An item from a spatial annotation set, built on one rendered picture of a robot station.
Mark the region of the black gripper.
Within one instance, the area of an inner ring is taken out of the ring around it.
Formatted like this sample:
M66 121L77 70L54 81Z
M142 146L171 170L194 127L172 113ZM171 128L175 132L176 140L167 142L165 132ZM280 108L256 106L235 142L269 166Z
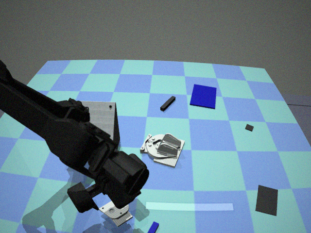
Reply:
M146 164L136 154L132 153L129 156L147 168ZM95 180L95 184L92 186L85 189L83 184L79 182L67 190L68 196L79 213L84 213L92 208L99 210L92 198L101 193L100 185L106 178L104 174L99 174L97 180Z

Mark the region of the blue flat bar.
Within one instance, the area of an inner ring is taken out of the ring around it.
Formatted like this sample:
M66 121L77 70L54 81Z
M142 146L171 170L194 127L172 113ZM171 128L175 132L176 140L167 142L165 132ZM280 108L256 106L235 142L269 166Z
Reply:
M148 233L155 233L157 228L158 228L158 226L159 226L159 224L157 222L153 222L152 226L148 230Z

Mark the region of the dark grey rectangular bar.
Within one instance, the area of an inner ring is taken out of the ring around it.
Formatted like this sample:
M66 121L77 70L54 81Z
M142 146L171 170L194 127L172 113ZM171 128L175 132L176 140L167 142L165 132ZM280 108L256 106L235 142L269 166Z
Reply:
M161 111L165 111L174 101L175 101L175 96L171 96L161 107Z

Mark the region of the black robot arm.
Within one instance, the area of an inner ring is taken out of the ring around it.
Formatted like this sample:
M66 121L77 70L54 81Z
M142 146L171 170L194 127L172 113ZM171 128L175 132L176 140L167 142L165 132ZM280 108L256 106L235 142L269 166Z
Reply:
M87 108L71 98L55 101L15 80L0 60L0 109L42 137L63 164L93 180L104 174L101 192L122 209L141 194L149 170L118 151L111 135L89 122Z

